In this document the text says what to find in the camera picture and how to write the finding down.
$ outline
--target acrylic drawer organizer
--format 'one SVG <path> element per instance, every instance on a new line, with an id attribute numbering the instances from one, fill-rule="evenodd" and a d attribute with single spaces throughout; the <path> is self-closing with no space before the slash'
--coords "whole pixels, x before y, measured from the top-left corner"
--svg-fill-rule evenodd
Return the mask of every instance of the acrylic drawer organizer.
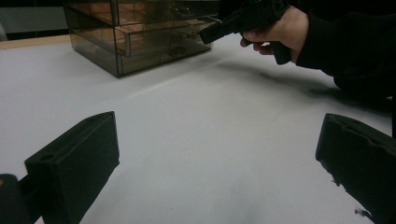
<path id="1" fill-rule="evenodd" d="M 219 0 L 73 0 L 64 13 L 73 49 L 125 77 L 211 50 L 198 32 L 215 21 L 218 7 Z"/>

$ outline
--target person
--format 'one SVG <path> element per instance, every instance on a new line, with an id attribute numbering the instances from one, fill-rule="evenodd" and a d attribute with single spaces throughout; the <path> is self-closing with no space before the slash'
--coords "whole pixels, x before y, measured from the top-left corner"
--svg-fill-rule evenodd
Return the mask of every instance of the person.
<path id="1" fill-rule="evenodd" d="M 296 0 L 274 25 L 243 36 L 262 55 L 273 54 L 267 42 L 281 42 L 292 63 L 321 70 L 351 95 L 396 94 L 396 9 L 389 0 Z M 244 39 L 240 45 L 247 47 Z"/>

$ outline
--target white tabletop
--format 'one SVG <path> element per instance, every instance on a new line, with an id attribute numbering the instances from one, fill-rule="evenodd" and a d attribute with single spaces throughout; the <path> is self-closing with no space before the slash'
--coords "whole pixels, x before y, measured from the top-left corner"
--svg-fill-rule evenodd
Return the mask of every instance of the white tabletop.
<path id="1" fill-rule="evenodd" d="M 81 223 L 372 223 L 315 151 L 326 113 L 390 134 L 390 112 L 239 39 L 122 79 L 67 42 L 0 50 L 0 172 L 21 179 L 40 148 L 115 111 L 120 165 Z"/>

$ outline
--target human hand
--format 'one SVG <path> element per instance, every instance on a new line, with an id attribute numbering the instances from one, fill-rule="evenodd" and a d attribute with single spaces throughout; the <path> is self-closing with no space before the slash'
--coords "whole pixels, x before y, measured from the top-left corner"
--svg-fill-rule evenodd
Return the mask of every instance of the human hand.
<path id="1" fill-rule="evenodd" d="M 286 10 L 283 17 L 274 25 L 243 33 L 245 39 L 253 42 L 253 49 L 261 55 L 273 55 L 269 41 L 279 41 L 290 49 L 291 62 L 296 63 L 308 33 L 308 15 L 296 7 Z M 244 39 L 240 45 L 247 47 Z"/>

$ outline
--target black gun-shaped tool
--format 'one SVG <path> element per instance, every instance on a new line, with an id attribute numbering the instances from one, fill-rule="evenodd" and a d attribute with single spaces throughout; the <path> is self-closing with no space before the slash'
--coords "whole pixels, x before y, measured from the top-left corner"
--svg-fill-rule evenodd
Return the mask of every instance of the black gun-shaped tool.
<path id="1" fill-rule="evenodd" d="M 248 0 L 230 16 L 203 29 L 199 35 L 204 44 L 209 44 L 229 34 L 265 27 L 279 21 L 289 8 L 286 0 Z M 290 61 L 290 50 L 280 42 L 270 42 L 277 64 Z"/>

